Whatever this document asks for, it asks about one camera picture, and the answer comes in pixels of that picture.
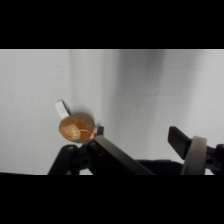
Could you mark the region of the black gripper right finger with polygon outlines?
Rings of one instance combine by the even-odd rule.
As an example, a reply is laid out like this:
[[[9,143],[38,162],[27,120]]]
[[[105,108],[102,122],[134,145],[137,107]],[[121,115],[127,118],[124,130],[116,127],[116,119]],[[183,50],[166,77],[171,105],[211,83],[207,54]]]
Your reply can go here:
[[[169,128],[168,143],[184,161],[182,175],[204,175],[206,169],[214,175],[224,175],[224,144],[210,147],[206,138],[190,139],[175,126]]]

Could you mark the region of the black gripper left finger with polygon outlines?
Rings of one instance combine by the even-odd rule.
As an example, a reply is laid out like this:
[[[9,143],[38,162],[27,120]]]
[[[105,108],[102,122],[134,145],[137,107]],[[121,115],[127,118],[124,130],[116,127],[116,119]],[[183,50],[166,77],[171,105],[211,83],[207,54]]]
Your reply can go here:
[[[49,175],[79,175],[88,169],[93,175],[153,175],[153,172],[131,158],[104,137],[104,127],[80,147],[63,146],[56,156]]]

